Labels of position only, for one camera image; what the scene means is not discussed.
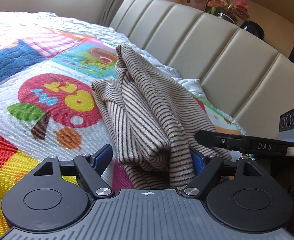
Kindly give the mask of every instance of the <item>beige headboard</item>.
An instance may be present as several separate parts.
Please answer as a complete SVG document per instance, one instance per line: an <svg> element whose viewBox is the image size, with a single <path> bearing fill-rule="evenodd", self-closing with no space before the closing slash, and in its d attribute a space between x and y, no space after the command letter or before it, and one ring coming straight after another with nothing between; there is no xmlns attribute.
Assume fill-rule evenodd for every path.
<svg viewBox="0 0 294 240"><path fill-rule="evenodd" d="M182 78L199 78L209 101L249 135L277 138L280 114L294 107L294 64L270 45L164 0L125 0L110 26Z"/></svg>

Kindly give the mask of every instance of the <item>metal screw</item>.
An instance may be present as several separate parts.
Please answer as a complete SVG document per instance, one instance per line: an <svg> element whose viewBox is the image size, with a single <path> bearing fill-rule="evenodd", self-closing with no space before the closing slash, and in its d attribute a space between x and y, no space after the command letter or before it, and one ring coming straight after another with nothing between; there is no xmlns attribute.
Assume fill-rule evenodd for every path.
<svg viewBox="0 0 294 240"><path fill-rule="evenodd" d="M184 193L189 196L195 196L199 194L199 189L195 187L188 187L187 189L184 190Z"/></svg>
<svg viewBox="0 0 294 240"><path fill-rule="evenodd" d="M111 189L107 187L101 187L98 190L96 190L96 194L100 196L107 196L111 193Z"/></svg>

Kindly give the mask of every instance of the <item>striped towel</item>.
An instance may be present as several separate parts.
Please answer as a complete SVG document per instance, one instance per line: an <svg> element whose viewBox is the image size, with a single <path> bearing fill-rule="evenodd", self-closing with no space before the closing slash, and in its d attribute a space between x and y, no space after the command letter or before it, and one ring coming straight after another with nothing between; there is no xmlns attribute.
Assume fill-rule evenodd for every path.
<svg viewBox="0 0 294 240"><path fill-rule="evenodd" d="M198 130L215 128L183 86L128 44L116 51L117 80L95 79L93 96L135 188L183 189L194 177L189 146L231 159L227 150L195 141Z"/></svg>

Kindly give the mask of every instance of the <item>colorful quilt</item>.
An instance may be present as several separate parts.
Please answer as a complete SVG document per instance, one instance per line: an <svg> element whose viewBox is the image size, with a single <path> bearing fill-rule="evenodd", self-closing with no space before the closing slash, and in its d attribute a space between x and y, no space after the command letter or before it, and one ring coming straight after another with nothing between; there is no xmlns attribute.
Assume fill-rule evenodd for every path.
<svg viewBox="0 0 294 240"><path fill-rule="evenodd" d="M92 97L93 78L115 78L114 46L79 33L0 24L0 204L17 181L49 155L93 154L110 136ZM195 100L221 132L242 133L234 120ZM114 158L103 179L132 187ZM64 179L74 182L75 178ZM8 230L0 209L0 236Z"/></svg>

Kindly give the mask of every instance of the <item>potted plant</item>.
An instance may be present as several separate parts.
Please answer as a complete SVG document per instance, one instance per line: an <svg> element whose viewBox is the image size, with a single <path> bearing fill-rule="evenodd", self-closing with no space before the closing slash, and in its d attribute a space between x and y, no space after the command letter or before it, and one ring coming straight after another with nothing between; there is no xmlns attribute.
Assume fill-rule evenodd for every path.
<svg viewBox="0 0 294 240"><path fill-rule="evenodd" d="M250 19L246 4L247 0L208 0L205 12L218 16L233 24L237 23L237 17L244 21Z"/></svg>

